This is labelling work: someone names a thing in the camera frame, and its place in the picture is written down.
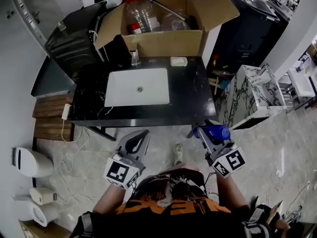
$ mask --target cardboard box flap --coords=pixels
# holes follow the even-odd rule
[[[95,43],[96,50],[111,42],[116,35],[125,34],[126,29],[121,29],[124,25],[122,24],[123,10],[124,4],[121,4],[104,17]]]
[[[190,0],[206,32],[237,16],[238,9],[230,0]]]

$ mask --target marble floor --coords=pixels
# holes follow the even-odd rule
[[[78,216],[91,211],[106,188],[108,182],[103,178],[107,159],[124,135],[140,128],[109,128],[107,133],[117,136],[117,142],[110,142],[103,137],[87,130],[79,140],[73,143],[38,139],[38,151],[49,155],[54,162],[54,173],[47,178],[37,179],[38,186],[53,187],[64,200],[55,203],[60,211],[59,225],[72,230]],[[204,160],[205,149],[200,140],[187,139],[190,126],[158,126],[148,127],[151,140],[144,164],[147,167],[140,180],[148,175],[164,171],[172,165],[172,149],[176,143],[184,148],[184,161],[196,165],[205,177],[212,171]],[[76,139],[80,127],[75,128]],[[232,131],[232,139],[241,146],[247,160],[247,165],[237,171],[233,177],[247,201],[252,196],[260,196],[263,203],[273,206],[284,200],[283,210],[289,212],[298,210],[302,205],[302,220],[316,221],[317,216],[317,110],[298,110],[289,114],[279,115],[263,121],[246,130]],[[281,156],[284,155],[284,168]],[[274,175],[274,170],[284,171],[282,178]],[[215,176],[212,176],[207,186],[217,192]]]

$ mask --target cardboard box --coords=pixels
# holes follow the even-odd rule
[[[121,34],[130,49],[137,44],[140,57],[182,57],[200,56],[202,40],[207,33],[237,16],[239,11],[230,0],[157,0],[171,9],[183,9],[186,14],[196,18],[199,30],[180,30],[152,32],[128,35],[125,20],[125,6],[121,4],[106,15],[102,21],[96,39],[96,49],[113,40]],[[153,5],[158,20],[161,22],[166,11],[158,5]]]

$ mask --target white power adapter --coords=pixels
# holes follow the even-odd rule
[[[71,107],[70,104],[65,104],[64,110],[63,110],[63,114],[61,115],[61,118],[63,120],[67,120],[68,119],[68,114],[69,114],[70,107]]]

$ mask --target soap bar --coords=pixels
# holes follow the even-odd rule
[[[171,57],[170,58],[171,66],[183,66],[187,65],[187,58]]]

